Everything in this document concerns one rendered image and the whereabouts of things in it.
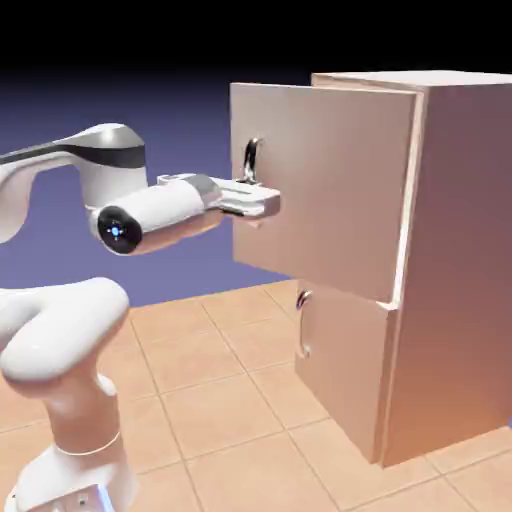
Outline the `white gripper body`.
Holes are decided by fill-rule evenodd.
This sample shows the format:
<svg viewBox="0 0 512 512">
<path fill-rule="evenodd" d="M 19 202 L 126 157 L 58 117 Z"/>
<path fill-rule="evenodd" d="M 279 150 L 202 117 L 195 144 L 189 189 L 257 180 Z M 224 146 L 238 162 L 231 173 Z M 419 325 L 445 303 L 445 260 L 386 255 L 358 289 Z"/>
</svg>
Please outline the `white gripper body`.
<svg viewBox="0 0 512 512">
<path fill-rule="evenodd" d="M 216 206 L 224 213 L 263 219 L 275 216 L 281 207 L 281 193 L 263 185 L 215 178 L 221 191 Z"/>
</svg>

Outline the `small light wood cabinet door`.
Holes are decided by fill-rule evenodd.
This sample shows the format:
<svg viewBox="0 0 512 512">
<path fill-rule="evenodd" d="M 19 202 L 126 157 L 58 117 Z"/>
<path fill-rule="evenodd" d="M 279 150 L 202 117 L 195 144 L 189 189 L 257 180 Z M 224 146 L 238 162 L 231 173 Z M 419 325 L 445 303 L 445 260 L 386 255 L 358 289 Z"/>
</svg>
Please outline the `small light wood cabinet door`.
<svg viewBox="0 0 512 512">
<path fill-rule="evenodd" d="M 371 463 L 381 458 L 398 307 L 301 280 L 311 342 L 302 382 Z"/>
</svg>

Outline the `large light wood cabinet door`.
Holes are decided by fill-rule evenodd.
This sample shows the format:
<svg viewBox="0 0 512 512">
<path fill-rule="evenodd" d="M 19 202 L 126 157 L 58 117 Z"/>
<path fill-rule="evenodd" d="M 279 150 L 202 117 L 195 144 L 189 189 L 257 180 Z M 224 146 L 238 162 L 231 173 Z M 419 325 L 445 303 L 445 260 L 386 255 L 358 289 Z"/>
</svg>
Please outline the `large light wood cabinet door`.
<svg viewBox="0 0 512 512">
<path fill-rule="evenodd" d="M 234 222 L 234 259 L 393 302 L 415 106 L 408 91 L 233 84 L 233 173 L 259 138 L 257 179 L 281 194 L 260 227 Z"/>
</svg>

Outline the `light wood cabinet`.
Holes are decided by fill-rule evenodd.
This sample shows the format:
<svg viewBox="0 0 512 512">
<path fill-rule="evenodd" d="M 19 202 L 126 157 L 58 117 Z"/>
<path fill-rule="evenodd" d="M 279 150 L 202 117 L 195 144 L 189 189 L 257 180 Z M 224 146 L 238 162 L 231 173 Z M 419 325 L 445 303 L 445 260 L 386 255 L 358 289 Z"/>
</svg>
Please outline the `light wood cabinet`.
<svg viewBox="0 0 512 512">
<path fill-rule="evenodd" d="M 381 458 L 393 466 L 512 418 L 512 74 L 315 73 L 416 96 Z"/>
</svg>

